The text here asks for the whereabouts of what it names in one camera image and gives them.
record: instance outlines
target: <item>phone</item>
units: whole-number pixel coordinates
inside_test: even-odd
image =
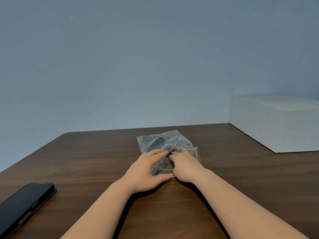
[[[52,183],[29,183],[0,204],[0,239],[10,237],[55,192]]]

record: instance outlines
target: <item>white box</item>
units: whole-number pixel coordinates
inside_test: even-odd
[[[319,101],[234,96],[230,123],[276,153],[319,150]]]

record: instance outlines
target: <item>white wall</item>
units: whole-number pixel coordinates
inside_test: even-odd
[[[318,0],[0,0],[0,171],[65,132],[319,98]]]

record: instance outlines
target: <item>dark brown table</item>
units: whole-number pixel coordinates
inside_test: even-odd
[[[204,167],[309,238],[319,238],[319,151],[276,154],[231,124],[211,124],[59,136],[0,173],[0,203],[29,182],[58,188],[12,239],[60,238],[139,157],[136,136],[174,129],[199,147]],[[130,198],[114,238],[227,236],[196,188],[172,179]]]

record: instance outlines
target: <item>plastic bag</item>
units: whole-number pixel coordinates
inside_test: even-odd
[[[174,163],[169,159],[172,152],[181,152],[187,150],[189,153],[199,159],[198,147],[193,147],[191,141],[180,134],[177,130],[164,132],[162,134],[146,135],[137,137],[138,144],[142,153],[149,152],[154,149],[162,149],[168,151],[167,156],[162,158],[152,167],[152,175],[170,174],[174,176]]]

